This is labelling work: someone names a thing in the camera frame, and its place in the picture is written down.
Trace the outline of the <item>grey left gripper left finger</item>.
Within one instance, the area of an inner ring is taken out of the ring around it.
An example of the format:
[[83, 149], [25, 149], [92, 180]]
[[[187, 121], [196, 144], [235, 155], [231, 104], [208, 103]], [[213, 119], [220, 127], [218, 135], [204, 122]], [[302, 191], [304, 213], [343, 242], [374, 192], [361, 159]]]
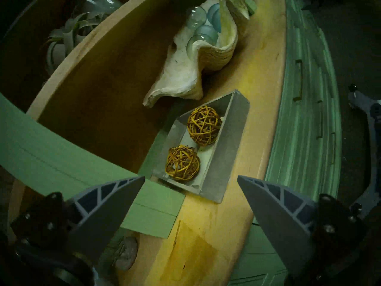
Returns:
[[92, 186], [66, 201], [53, 192], [30, 206], [11, 228], [18, 257], [31, 264], [94, 264], [125, 219], [144, 176]]

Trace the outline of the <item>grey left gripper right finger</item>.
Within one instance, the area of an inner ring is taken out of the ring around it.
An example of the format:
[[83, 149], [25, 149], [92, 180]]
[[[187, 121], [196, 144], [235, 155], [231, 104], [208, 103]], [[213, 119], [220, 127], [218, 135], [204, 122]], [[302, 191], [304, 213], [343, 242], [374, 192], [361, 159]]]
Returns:
[[364, 222], [336, 198], [318, 201], [287, 186], [239, 175], [237, 182], [288, 279], [333, 279], [360, 255]]

